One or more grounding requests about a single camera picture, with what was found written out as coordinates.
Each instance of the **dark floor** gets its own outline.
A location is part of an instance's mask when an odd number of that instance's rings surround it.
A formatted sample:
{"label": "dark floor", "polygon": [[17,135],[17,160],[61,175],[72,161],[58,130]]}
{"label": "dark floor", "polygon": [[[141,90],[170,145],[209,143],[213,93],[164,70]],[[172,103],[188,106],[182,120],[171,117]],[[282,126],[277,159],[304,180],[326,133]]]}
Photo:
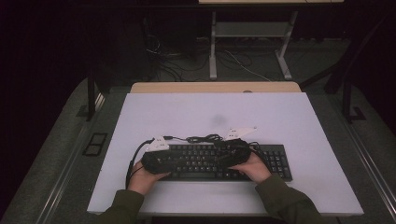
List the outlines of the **dark floor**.
{"label": "dark floor", "polygon": [[[220,40],[218,44],[218,81],[283,81],[276,63],[274,50],[280,46],[276,39]],[[337,62],[348,46],[347,41],[326,40],[318,43],[306,40],[290,43],[286,61],[293,81],[302,82]],[[207,49],[197,59],[180,55],[166,55],[166,61],[157,64],[158,73],[152,81],[198,80],[209,81]],[[306,87],[308,97],[332,145],[346,177],[354,189],[364,211],[358,217],[326,217],[329,223],[395,223],[372,177],[359,156],[352,128],[370,152],[370,155],[391,189],[396,189],[394,178],[396,138],[358,89],[353,89],[352,105],[361,109],[366,120],[346,124],[339,111],[341,92],[328,95],[323,87],[327,78]],[[95,215],[86,212],[92,188],[106,155],[130,86],[112,87],[105,100],[98,103],[98,112],[87,122],[77,116],[87,104],[86,80],[76,87],[56,121],[47,141],[41,148],[28,176],[26,176],[1,223],[92,223]],[[93,133],[108,133],[105,148],[99,157],[80,154]],[[46,201],[53,202],[46,206]],[[153,223],[167,223],[171,219],[156,217]],[[174,218],[172,223],[194,223],[192,219]],[[256,217],[229,219],[206,218],[206,223],[260,223]]]}

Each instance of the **black keyboard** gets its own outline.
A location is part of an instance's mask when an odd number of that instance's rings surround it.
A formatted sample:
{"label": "black keyboard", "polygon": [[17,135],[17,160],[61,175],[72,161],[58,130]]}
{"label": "black keyboard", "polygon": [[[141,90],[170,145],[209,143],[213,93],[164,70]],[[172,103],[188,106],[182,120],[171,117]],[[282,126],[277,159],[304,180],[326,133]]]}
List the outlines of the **black keyboard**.
{"label": "black keyboard", "polygon": [[[242,175],[238,171],[221,168],[213,161],[219,156],[230,153],[225,148],[216,148],[213,145],[170,145],[170,150],[175,151],[178,158],[168,158],[168,160],[182,159],[183,162],[167,177],[161,180],[194,180],[194,181],[249,181],[247,175]],[[254,147],[266,160],[270,171],[285,181],[291,181],[291,171],[288,158],[283,145],[257,145]]]}

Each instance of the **dark background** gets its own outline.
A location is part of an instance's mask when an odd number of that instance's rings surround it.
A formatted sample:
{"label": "dark background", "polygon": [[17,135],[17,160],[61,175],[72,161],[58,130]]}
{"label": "dark background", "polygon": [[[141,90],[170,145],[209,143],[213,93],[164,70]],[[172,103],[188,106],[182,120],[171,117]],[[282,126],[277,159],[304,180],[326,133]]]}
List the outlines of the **dark background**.
{"label": "dark background", "polygon": [[[89,71],[95,73],[95,81],[102,92],[107,92],[111,86],[150,80],[153,69],[145,51],[145,45],[150,43],[144,30],[155,33],[168,46],[192,58],[195,37],[209,35],[208,11],[169,13],[157,10],[148,14],[125,8],[75,8],[75,3],[45,0],[2,0],[0,3],[0,217],[67,98]],[[387,13],[383,8],[385,3],[393,1],[346,0],[341,7],[331,9],[302,8],[293,39],[321,41],[329,37],[361,41],[378,18]],[[149,25],[142,26],[145,15],[149,15]],[[222,13],[226,20],[239,16],[232,12]],[[255,16],[248,15],[245,19],[249,17],[256,19],[262,15],[256,12]],[[353,76],[355,84],[396,133],[394,24],[393,10],[364,48],[355,63]],[[178,30],[177,35],[170,32],[174,29]]]}

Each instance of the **person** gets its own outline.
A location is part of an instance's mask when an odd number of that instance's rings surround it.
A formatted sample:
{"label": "person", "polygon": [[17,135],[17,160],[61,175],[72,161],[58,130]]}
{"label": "person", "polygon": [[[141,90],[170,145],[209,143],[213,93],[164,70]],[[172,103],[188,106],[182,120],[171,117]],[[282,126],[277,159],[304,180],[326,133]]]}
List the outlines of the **person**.
{"label": "person", "polygon": [[[251,153],[246,162],[230,168],[247,175],[257,184],[255,190],[271,217],[289,224],[325,223],[313,202],[302,192],[288,187],[278,175],[272,175],[256,154]],[[96,224],[135,223],[144,196],[157,180],[169,175],[153,175],[140,161],[133,172],[128,189],[117,191],[113,204],[98,216]]]}

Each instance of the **sleeve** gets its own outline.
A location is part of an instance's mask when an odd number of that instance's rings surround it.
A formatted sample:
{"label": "sleeve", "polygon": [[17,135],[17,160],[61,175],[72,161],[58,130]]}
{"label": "sleeve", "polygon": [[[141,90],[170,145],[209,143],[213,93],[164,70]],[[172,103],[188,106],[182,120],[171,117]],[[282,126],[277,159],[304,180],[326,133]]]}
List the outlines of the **sleeve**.
{"label": "sleeve", "polygon": [[308,196],[288,187],[278,175],[267,178],[256,190],[271,217],[289,224],[325,223]]}
{"label": "sleeve", "polygon": [[113,204],[98,216],[95,224],[134,224],[144,201],[144,196],[130,190],[118,190]]}

